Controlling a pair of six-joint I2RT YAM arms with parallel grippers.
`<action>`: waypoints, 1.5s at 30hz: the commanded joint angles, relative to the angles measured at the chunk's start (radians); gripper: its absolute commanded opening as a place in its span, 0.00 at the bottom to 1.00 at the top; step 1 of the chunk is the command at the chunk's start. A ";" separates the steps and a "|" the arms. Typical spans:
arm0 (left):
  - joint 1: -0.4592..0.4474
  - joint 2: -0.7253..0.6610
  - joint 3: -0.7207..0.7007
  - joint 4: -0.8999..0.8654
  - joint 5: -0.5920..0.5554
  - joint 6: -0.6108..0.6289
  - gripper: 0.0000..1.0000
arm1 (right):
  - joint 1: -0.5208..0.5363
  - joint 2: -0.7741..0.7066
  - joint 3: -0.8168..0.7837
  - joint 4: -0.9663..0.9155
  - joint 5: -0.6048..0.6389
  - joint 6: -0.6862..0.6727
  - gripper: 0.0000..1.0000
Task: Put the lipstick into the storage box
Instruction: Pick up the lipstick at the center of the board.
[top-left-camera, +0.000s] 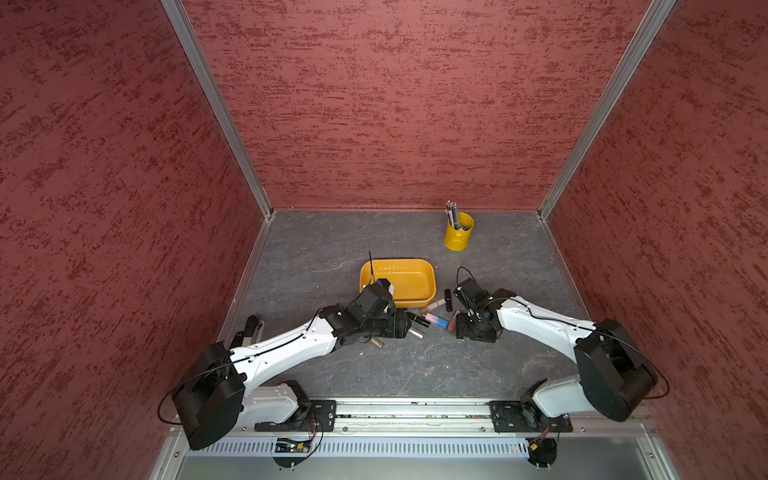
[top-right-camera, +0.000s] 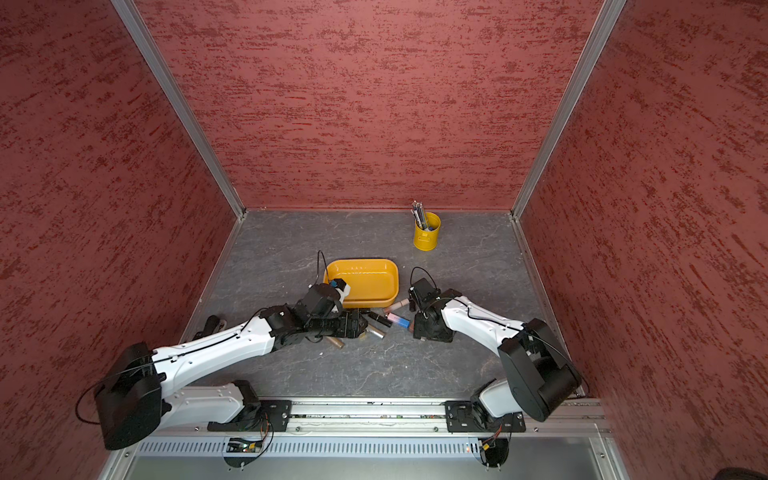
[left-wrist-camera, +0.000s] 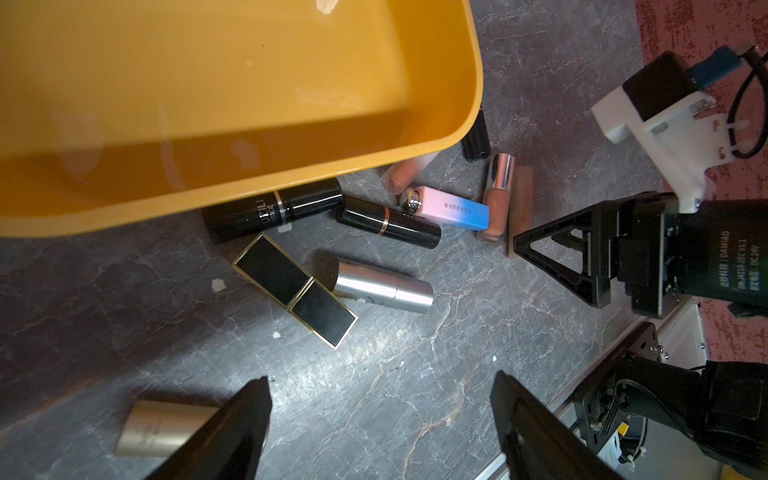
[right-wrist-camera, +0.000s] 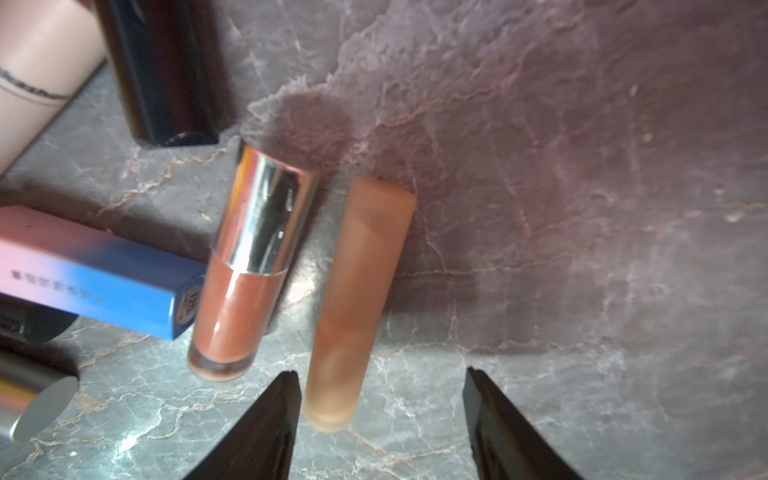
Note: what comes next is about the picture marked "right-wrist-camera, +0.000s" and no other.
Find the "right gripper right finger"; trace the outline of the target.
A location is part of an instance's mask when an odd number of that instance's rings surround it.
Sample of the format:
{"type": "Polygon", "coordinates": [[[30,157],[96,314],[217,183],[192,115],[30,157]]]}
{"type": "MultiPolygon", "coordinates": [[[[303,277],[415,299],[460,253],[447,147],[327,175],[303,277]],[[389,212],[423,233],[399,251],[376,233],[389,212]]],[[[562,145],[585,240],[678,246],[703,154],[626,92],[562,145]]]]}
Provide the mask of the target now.
{"type": "Polygon", "coordinates": [[[462,396],[479,478],[582,480],[484,371],[467,369],[462,396]]]}

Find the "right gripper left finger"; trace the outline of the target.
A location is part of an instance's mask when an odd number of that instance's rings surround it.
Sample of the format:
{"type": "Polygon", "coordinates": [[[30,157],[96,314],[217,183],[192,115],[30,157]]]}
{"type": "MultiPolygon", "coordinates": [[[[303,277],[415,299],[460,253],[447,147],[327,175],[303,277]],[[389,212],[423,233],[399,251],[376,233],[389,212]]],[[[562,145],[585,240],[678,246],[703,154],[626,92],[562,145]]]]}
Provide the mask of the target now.
{"type": "Polygon", "coordinates": [[[298,374],[281,372],[186,478],[286,479],[301,400],[298,374]]]}

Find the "silver cap lip gloss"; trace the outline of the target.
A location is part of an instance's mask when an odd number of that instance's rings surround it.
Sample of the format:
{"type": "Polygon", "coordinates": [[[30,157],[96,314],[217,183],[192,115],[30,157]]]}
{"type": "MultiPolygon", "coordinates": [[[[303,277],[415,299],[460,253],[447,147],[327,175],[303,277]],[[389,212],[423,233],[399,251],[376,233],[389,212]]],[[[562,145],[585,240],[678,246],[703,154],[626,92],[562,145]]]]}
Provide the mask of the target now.
{"type": "Polygon", "coordinates": [[[229,381],[253,364],[317,183],[316,173],[241,144],[188,350],[198,377],[229,381]]]}

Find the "frosted peach lipstick tube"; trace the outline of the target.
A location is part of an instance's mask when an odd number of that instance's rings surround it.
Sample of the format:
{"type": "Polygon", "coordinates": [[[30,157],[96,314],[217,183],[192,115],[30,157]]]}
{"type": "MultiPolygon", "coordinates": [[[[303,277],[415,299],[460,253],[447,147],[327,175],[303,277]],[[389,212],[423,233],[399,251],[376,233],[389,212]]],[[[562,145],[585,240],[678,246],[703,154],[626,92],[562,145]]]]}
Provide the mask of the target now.
{"type": "Polygon", "coordinates": [[[318,431],[341,431],[355,416],[415,206],[415,195],[392,183],[351,185],[304,392],[305,416],[318,431]]]}

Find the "pink blue gradient lipstick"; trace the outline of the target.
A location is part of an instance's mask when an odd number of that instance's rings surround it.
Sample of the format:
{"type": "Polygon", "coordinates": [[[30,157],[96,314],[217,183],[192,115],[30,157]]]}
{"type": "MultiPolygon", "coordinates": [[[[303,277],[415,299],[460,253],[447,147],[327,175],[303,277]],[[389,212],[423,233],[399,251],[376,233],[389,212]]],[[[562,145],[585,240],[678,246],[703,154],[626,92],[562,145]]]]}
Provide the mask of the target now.
{"type": "Polygon", "coordinates": [[[4,294],[164,340],[194,321],[206,267],[23,206],[1,210],[4,294]]]}

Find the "black round lipstick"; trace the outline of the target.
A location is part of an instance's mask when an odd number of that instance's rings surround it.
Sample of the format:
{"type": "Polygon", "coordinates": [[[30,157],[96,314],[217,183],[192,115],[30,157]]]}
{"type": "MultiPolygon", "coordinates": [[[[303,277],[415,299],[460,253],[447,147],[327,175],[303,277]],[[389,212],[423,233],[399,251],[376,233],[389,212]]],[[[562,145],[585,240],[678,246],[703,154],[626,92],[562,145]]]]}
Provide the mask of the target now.
{"type": "Polygon", "coordinates": [[[133,138],[151,147],[216,144],[219,127],[191,1],[95,1],[133,138]]]}

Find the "pale pink lip gloss tube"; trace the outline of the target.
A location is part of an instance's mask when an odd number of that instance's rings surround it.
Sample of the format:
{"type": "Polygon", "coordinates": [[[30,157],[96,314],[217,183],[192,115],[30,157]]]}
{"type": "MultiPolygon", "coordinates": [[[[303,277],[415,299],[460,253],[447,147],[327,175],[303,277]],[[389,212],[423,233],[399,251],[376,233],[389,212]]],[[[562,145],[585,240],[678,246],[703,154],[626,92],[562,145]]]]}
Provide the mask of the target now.
{"type": "Polygon", "coordinates": [[[2,0],[1,170],[105,61],[91,1],[2,0]]]}

